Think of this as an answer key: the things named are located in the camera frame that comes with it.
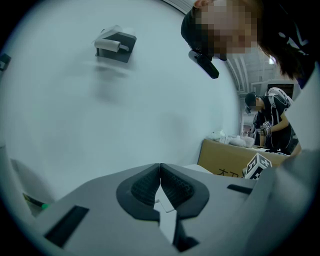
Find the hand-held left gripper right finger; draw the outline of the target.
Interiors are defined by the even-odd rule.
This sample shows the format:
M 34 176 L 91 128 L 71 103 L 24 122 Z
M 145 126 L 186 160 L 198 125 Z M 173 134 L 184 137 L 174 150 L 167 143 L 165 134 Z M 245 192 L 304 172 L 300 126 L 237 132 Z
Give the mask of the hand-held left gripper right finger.
M 250 198 L 257 181 L 160 164 L 160 185 L 173 207 L 170 245 L 160 256 L 245 256 L 253 230 Z

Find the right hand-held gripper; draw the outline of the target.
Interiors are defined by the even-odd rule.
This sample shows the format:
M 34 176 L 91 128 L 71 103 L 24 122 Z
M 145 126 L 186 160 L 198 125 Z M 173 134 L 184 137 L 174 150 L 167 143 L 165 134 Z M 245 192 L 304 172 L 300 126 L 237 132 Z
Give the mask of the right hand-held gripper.
M 250 180 L 258 180 L 260 178 L 261 172 L 264 169 L 268 169 L 271 167 L 272 163 L 270 160 L 268 160 L 261 154 L 256 153 L 246 166 L 244 178 Z

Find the white fluffy ball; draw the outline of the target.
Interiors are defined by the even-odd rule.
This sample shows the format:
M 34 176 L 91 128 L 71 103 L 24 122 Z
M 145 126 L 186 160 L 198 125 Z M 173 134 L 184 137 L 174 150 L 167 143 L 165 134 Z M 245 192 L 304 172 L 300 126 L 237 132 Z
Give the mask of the white fluffy ball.
M 255 139 L 249 136 L 236 137 L 232 138 L 229 144 L 242 148 L 252 148 L 255 144 Z

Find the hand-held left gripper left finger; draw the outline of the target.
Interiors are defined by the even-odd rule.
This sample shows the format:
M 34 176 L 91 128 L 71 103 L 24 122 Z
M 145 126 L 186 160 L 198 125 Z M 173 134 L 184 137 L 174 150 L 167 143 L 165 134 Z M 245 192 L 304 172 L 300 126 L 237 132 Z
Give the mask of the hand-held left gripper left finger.
M 171 256 L 154 209 L 159 164 L 92 179 L 45 209 L 35 229 L 73 256 Z

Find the person's navy printed shirt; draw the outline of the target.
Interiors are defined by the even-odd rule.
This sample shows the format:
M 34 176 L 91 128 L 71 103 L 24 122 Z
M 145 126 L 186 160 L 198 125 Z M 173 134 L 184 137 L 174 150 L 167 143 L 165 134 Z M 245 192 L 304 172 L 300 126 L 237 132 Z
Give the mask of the person's navy printed shirt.
M 261 50 L 303 89 L 320 62 L 320 0 L 261 0 Z

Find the large cardboard box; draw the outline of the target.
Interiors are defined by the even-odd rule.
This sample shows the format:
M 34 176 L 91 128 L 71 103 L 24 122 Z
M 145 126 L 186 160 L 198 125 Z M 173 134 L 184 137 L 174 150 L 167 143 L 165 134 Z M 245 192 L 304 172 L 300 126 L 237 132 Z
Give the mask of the large cardboard box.
M 247 164 L 257 153 L 270 160 L 274 167 L 279 166 L 288 158 L 287 155 L 204 139 L 197 164 L 215 175 L 241 177 L 243 169 L 247 167 Z

